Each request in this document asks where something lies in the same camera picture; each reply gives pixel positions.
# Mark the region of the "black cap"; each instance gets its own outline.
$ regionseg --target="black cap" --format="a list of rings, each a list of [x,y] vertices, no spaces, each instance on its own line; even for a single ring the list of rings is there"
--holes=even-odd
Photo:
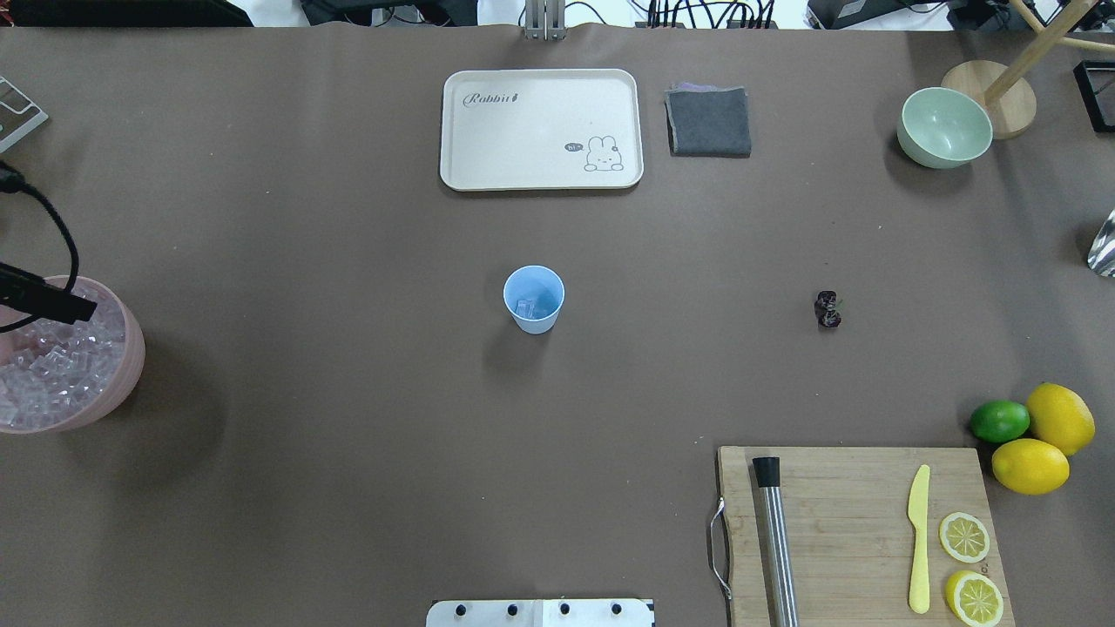
[[[778,457],[755,457],[752,464],[755,466],[755,479],[759,482],[759,488],[778,488]]]

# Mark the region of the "pink bucket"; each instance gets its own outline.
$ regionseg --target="pink bucket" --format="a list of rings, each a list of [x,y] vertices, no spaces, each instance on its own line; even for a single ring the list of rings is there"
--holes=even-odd
[[[56,287],[62,287],[66,284],[67,278],[50,277],[47,279],[47,282]],[[128,394],[132,393],[132,389],[135,388],[136,382],[139,380],[139,373],[143,370],[144,358],[147,354],[143,341],[143,331],[139,330],[139,322],[136,321],[135,316],[132,315],[132,311],[120,299],[101,283],[93,279],[78,277],[77,284],[96,290],[103,297],[107,297],[107,300],[115,301],[124,314],[124,354],[120,357],[120,363],[116,366],[116,370],[112,377],[109,377],[104,392],[72,416],[51,426],[38,430],[17,430],[0,424],[0,433],[45,433],[48,431],[66,431],[87,425],[107,416],[113,409],[118,407],[127,398]],[[0,307],[0,324],[13,322],[22,316],[19,311]],[[0,364],[7,363],[11,353],[12,338],[10,334],[0,335]]]

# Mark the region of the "folded towel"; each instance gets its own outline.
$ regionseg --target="folded towel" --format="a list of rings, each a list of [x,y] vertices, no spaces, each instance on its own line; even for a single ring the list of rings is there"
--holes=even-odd
[[[747,91],[682,83],[666,91],[670,152],[676,155],[750,156]]]

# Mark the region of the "stainless steel muddler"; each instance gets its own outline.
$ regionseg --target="stainless steel muddler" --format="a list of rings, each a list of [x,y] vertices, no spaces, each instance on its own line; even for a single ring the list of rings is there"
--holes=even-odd
[[[759,511],[766,525],[763,557],[770,577],[768,595],[774,601],[775,627],[798,627],[797,600],[794,598],[794,573],[789,567],[789,543],[786,519],[782,511],[782,488],[778,457],[755,457],[755,479],[759,485]]]

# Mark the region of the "yellow plastic knife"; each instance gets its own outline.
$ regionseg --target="yellow plastic knife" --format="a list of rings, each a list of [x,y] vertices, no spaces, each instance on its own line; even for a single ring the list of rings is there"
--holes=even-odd
[[[929,611],[929,554],[925,546],[927,517],[929,515],[929,466],[922,464],[910,486],[906,517],[913,524],[913,568],[910,570],[910,609],[918,614]]]

